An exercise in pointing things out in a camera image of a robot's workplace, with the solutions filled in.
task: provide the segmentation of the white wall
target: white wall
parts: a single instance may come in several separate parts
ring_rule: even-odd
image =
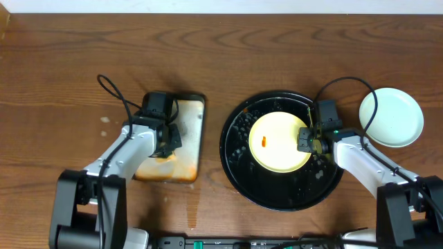
[[[11,12],[443,14],[443,0],[0,0]]]

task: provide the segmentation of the brown tabletop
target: brown tabletop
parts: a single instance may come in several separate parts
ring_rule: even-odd
[[[287,89],[313,98],[329,80],[358,76],[411,94],[424,112],[416,142],[376,147],[421,176],[443,177],[442,23],[401,15],[13,15],[0,46],[0,247],[45,248],[57,177],[87,166],[120,133],[125,110],[96,82],[98,73],[135,102],[153,90],[207,97],[197,181],[133,181],[130,226],[289,238],[374,227],[376,201],[348,173],[307,210],[276,212],[246,200],[220,163],[222,126],[256,93]],[[366,94],[359,83],[341,82],[323,98],[337,99],[345,125],[360,127]]]

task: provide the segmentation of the yellow plate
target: yellow plate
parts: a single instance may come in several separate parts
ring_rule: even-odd
[[[298,117],[281,111],[259,118],[249,134],[249,149],[259,164],[273,172],[300,169],[311,156],[297,150],[297,135],[306,124]]]

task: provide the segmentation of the black round tray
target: black round tray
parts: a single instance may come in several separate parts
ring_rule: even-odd
[[[294,172],[275,173],[262,167],[249,150],[249,131],[258,118],[284,111],[309,126],[310,103],[299,93],[272,91],[249,98],[229,115],[221,133],[221,163],[232,185],[250,201],[272,210],[302,210],[321,202],[337,186],[343,169],[324,156],[311,155]]]

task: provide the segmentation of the wood grain surface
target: wood grain surface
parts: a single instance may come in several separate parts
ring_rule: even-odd
[[[266,210],[237,193],[219,137],[230,112],[261,91],[313,98],[349,75],[401,89],[422,107],[423,133],[401,149],[376,147],[422,176],[443,177],[441,16],[13,15],[0,46],[0,248],[47,247],[57,177],[88,165],[119,134],[125,110],[98,73],[135,102],[153,90],[207,97],[197,181],[133,181],[127,190],[129,225],[152,234],[290,238],[375,226],[374,198],[348,173],[299,212]],[[337,99],[345,125],[360,127],[366,94],[341,82],[323,98]]]

